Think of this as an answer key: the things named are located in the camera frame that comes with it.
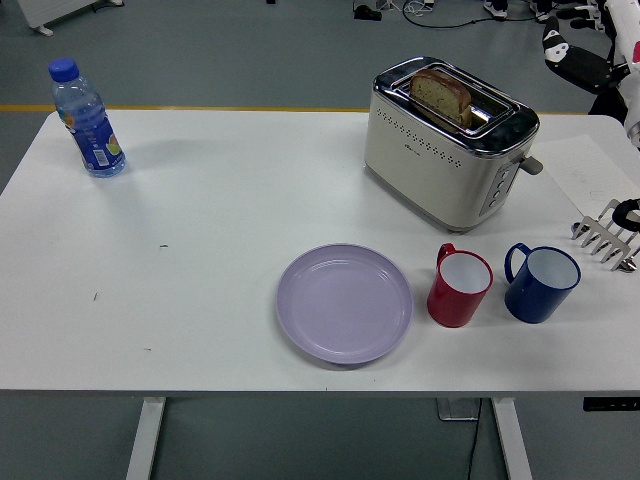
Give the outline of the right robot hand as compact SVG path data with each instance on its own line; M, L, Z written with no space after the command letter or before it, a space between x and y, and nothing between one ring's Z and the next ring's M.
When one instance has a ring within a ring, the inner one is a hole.
M564 80L596 96L590 113L617 119L634 145L639 144L639 3L585 1L562 11L571 26L592 28L611 41L607 57L572 45L560 33L556 17L546 21L542 46L547 67Z

